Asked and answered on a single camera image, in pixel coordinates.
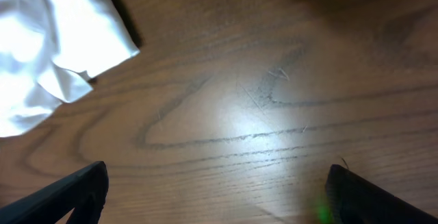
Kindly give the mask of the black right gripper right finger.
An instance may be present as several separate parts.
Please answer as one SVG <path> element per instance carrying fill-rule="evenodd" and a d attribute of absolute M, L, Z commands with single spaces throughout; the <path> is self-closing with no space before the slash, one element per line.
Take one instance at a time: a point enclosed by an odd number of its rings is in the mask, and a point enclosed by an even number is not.
<path fill-rule="evenodd" d="M 437 224 L 436 217 L 338 164 L 331 165 L 325 188 L 335 223 Z"/>

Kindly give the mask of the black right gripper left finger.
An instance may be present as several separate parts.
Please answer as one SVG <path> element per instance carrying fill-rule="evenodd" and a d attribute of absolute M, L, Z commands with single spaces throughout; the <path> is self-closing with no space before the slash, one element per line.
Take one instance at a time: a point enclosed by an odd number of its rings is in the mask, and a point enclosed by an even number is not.
<path fill-rule="evenodd" d="M 1 222 L 56 223 L 69 213 L 68 223 L 97 224 L 108 189 L 107 167 L 97 161 L 2 207 Z"/>

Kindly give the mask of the white t-shirt pixel print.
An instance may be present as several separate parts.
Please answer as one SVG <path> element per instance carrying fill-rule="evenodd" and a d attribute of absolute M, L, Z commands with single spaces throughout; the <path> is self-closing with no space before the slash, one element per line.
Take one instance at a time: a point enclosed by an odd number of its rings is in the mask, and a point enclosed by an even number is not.
<path fill-rule="evenodd" d="M 1 0 L 1 136 L 18 136 L 138 54 L 112 0 Z"/>

